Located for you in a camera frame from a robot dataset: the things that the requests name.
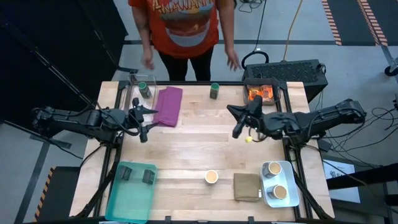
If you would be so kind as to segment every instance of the black pants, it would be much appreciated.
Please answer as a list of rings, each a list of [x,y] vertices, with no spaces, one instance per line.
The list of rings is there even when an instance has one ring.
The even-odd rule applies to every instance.
[[[213,47],[197,57],[190,58],[198,81],[210,81],[210,62],[212,54]],[[167,68],[170,81],[185,81],[188,70],[188,59],[174,58],[162,52],[159,52],[159,55]]]

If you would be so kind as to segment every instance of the purple cloth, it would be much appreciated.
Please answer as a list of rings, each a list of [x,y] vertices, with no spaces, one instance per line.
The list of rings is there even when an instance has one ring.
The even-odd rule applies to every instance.
[[[182,99],[182,89],[167,87],[159,90],[154,115],[154,122],[159,122],[159,126],[175,127],[180,113]]]

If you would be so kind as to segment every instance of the brown napkin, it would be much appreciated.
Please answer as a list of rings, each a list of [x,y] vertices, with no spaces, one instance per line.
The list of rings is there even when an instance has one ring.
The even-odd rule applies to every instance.
[[[260,177],[257,174],[234,174],[234,198],[247,202],[259,200]]]

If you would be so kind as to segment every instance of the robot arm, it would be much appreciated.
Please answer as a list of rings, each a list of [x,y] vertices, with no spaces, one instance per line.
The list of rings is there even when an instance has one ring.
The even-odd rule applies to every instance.
[[[339,124],[363,123],[366,117],[361,105],[353,100],[345,100],[311,113],[263,114],[261,107],[261,96],[256,96],[247,106],[227,106],[238,122],[233,130],[234,138],[241,134],[244,126],[249,126],[272,139],[288,137],[294,146],[301,146],[312,136],[324,136],[325,131],[332,127]]]
[[[132,105],[128,114],[125,114],[123,110],[109,108],[83,112],[55,110],[51,107],[36,109],[33,125],[43,132],[46,129],[58,128],[84,134],[101,142],[114,142],[114,133],[125,131],[133,136],[140,135],[141,142],[146,142],[148,140],[147,133],[157,123],[142,126],[143,115],[157,113],[157,111],[139,105],[138,98],[133,99]]]

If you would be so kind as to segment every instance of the gray floor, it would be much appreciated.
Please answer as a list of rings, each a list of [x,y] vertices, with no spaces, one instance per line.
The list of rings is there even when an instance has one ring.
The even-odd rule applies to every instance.
[[[131,10],[125,0],[114,0],[124,21],[129,35],[126,40],[139,40]],[[261,40],[285,40],[298,1],[296,0],[268,0],[266,14],[263,20]],[[235,39],[254,40],[257,37],[260,24],[262,6],[253,13],[247,14],[236,11]],[[326,16],[320,1],[304,0],[292,30],[292,40],[333,40]],[[271,62],[282,60],[284,45],[260,45],[261,50],[270,55]],[[254,45],[236,45],[235,49],[240,58],[251,52]],[[389,47],[393,56],[398,56],[398,47]],[[212,80],[240,80],[243,71],[231,72],[226,66],[224,45],[216,45],[213,53],[211,72]],[[145,71],[141,61],[142,47],[140,45],[125,45],[120,59],[120,66],[138,68],[141,73],[154,73],[158,80],[168,80],[166,69],[160,61],[159,54],[155,53],[154,71]],[[395,78],[386,77],[382,72],[387,66],[386,59],[380,47],[339,47],[336,45],[291,45],[287,52],[287,60],[305,60],[317,58],[327,66],[329,85],[325,88],[323,106],[334,105],[347,98],[358,100],[365,111],[383,107],[391,109],[394,94],[398,92]],[[261,63],[260,56],[250,58],[247,63]],[[113,80],[127,78],[126,73],[117,71]],[[195,76],[190,66],[187,80],[194,80]],[[317,99],[310,103],[315,109]],[[385,131],[388,121],[376,121],[372,126],[361,131],[347,142],[345,148],[362,146],[381,140],[390,131]],[[354,126],[339,126],[331,130],[332,135],[346,133]],[[86,138],[79,134],[62,132],[55,139],[73,144],[71,151],[83,155]],[[397,162],[398,151],[395,150],[397,133],[392,134],[385,141],[375,146],[352,151],[359,159],[373,164],[391,164]],[[2,223],[13,223],[25,188],[39,155],[41,143],[29,139],[29,135],[5,124],[0,125],[0,168],[3,171],[0,182],[0,217]],[[45,160],[44,168],[39,177],[32,197],[25,222],[32,221],[45,178],[52,166],[78,166],[79,159],[75,159],[56,147],[51,147]],[[389,184],[391,190],[397,190],[396,183]],[[380,218],[353,215],[351,212],[336,210],[336,216],[342,220],[363,223],[380,223]]]

